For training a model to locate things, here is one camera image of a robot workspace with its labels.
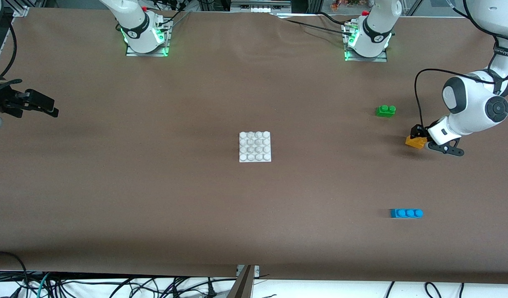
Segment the aluminium frame profile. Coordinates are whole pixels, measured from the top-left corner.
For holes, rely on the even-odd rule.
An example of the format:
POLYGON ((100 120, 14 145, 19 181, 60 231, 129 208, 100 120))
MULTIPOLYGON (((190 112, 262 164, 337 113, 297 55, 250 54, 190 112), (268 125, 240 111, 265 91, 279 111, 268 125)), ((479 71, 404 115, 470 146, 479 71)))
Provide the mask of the aluminium frame profile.
POLYGON ((235 280, 226 298, 251 298, 254 279, 253 266, 247 265, 235 280))

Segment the blue three-stud block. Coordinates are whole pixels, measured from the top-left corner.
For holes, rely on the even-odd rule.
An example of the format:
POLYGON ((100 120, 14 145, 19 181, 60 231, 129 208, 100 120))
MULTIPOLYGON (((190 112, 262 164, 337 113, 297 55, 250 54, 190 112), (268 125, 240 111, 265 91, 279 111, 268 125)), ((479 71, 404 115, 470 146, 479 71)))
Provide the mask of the blue three-stud block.
POLYGON ((422 209, 418 208, 392 208, 390 217, 394 219, 421 219, 424 216, 422 209))

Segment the brown table cover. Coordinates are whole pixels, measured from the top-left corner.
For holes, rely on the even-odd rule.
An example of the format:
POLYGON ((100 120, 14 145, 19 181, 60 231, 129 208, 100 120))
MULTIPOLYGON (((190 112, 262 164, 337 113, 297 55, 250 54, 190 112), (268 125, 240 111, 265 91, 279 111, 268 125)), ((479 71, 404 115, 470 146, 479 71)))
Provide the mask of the brown table cover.
POLYGON ((27 269, 508 283, 508 117, 461 158, 404 143, 418 71, 490 60, 467 19, 399 19, 386 63, 269 14, 191 13, 168 57, 127 57, 107 10, 13 26, 7 78, 60 110, 2 115, 0 251, 27 269), (271 162, 239 162, 250 131, 271 133, 271 162))

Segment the white studded base plate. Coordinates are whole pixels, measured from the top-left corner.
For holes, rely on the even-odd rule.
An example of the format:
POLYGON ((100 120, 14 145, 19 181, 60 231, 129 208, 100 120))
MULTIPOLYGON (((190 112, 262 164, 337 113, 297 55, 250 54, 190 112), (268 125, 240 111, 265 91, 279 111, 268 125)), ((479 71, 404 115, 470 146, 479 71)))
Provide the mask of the white studded base plate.
POLYGON ((269 131, 240 132, 238 135, 240 163, 272 161, 271 133, 269 131))

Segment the orange background clutter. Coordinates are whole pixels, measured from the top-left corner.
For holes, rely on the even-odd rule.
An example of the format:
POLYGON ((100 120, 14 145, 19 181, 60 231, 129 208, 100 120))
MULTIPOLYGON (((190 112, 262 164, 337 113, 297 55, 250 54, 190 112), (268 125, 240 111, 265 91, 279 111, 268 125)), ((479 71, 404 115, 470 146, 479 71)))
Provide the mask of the orange background clutter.
POLYGON ((342 8, 358 6, 358 5, 368 5, 367 0, 332 0, 330 8, 333 12, 338 11, 342 8))

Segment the grey power strip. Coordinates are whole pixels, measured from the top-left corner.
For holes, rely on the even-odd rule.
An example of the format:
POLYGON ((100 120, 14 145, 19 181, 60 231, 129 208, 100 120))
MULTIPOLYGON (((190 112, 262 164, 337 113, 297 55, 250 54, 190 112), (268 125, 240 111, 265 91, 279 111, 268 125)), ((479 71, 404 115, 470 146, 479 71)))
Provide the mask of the grey power strip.
POLYGON ((291 13, 291 0, 231 0, 231 12, 291 13))

